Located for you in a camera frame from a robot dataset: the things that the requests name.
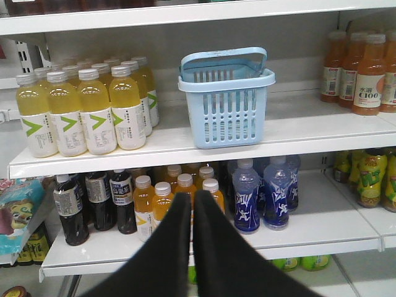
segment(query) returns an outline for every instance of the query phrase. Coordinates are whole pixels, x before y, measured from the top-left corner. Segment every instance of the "store shelf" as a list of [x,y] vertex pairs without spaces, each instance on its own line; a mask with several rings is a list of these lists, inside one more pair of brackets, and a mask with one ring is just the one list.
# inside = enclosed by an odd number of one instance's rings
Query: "store shelf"
[[[169,97],[181,97],[181,92]],[[331,152],[396,145],[396,124],[378,116],[358,116],[336,104],[323,103],[317,90],[270,93],[264,141],[257,145],[202,150],[195,147],[185,100],[167,101],[161,122],[138,150],[117,148],[103,156],[56,154],[33,158],[25,149],[9,165],[11,178],[137,168],[202,161],[254,158],[295,153]]]

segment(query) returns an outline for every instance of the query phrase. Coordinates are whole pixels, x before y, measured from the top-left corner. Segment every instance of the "light blue basket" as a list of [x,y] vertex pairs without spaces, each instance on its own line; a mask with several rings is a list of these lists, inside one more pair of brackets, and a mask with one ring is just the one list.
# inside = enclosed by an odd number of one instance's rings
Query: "light blue basket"
[[[261,54],[261,62],[232,56]],[[186,92],[194,143],[200,149],[232,147],[263,138],[267,86],[275,74],[265,68],[263,48],[194,53],[181,60],[179,89]]]

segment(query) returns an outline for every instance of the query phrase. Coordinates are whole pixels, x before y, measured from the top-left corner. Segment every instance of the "white bottle label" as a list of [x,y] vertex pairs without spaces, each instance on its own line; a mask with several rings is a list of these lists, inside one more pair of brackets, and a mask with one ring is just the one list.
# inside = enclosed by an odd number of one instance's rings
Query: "white bottle label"
[[62,155],[71,157],[87,150],[78,111],[51,114],[51,120],[55,127],[56,143]]
[[153,213],[135,212],[137,235],[140,240],[146,241],[153,233]]
[[160,114],[158,112],[157,91],[152,90],[147,92],[148,103],[150,105],[150,120],[151,126],[155,127],[160,122]]
[[113,151],[117,146],[111,109],[80,113],[85,140],[90,153],[101,155]]
[[131,178],[125,181],[110,180],[111,195],[115,205],[128,205],[132,203]]
[[382,104],[396,105],[396,73],[386,72]]
[[20,116],[29,150],[36,158],[48,157],[58,151],[49,115],[50,113],[40,113],[33,116]]
[[323,95],[338,96],[340,94],[341,70],[341,67],[323,67]]
[[54,201],[58,214],[70,217],[82,210],[82,201],[77,186],[67,191],[54,191]]
[[144,145],[142,105],[128,108],[112,108],[117,142],[124,150],[137,149]]
[[340,98],[348,101],[353,101],[353,95],[355,94],[356,76],[358,71],[356,70],[345,70],[342,69],[341,73],[341,86],[340,86]]
[[358,74],[353,105],[367,108],[380,106],[384,76]]

